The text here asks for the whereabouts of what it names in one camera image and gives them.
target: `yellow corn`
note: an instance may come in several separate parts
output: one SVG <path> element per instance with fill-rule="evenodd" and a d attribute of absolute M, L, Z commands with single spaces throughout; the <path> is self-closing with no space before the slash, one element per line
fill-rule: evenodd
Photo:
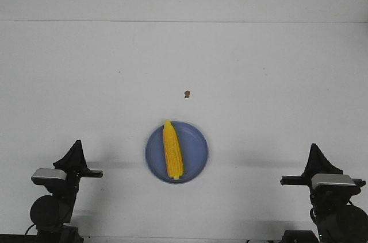
<path fill-rule="evenodd" d="M 167 174 L 177 180 L 184 174 L 183 156 L 178 135 L 169 119 L 166 120 L 163 126 L 163 145 Z"/>

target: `corn on the cob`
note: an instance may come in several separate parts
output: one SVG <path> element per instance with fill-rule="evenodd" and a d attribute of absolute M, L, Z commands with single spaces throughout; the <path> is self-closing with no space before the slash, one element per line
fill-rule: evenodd
<path fill-rule="evenodd" d="M 177 180 L 184 174 L 183 156 L 178 135 L 169 119 L 166 120 L 163 127 L 163 145 L 167 174 Z"/>

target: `blue plate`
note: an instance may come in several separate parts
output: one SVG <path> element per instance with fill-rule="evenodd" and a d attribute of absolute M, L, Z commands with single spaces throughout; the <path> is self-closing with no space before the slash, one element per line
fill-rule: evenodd
<path fill-rule="evenodd" d="M 163 149 L 163 126 L 157 128 L 149 137 L 145 148 L 145 159 L 152 173 L 168 183 L 185 183 L 195 178 L 206 165 L 208 146 L 205 137 L 194 126 L 180 121 L 172 121 L 183 154 L 184 174 L 179 180 L 167 175 Z"/>

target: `plate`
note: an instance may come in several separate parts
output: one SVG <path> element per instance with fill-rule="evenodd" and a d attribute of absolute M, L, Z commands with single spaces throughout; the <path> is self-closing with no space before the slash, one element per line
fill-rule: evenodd
<path fill-rule="evenodd" d="M 203 134 L 193 125 L 181 121 L 172 121 L 183 154 L 184 174 L 178 180 L 170 178 L 166 171 L 163 148 L 163 125 L 149 137 L 145 148 L 145 159 L 149 169 L 160 180 L 180 184 L 198 176 L 208 159 L 208 146 Z"/>

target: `corn cob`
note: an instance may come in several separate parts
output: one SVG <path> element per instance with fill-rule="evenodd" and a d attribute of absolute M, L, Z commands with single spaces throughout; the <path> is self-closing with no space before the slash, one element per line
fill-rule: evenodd
<path fill-rule="evenodd" d="M 178 135 L 169 119 L 166 120 L 163 127 L 163 145 L 167 174 L 178 180 L 184 174 L 183 156 Z"/>

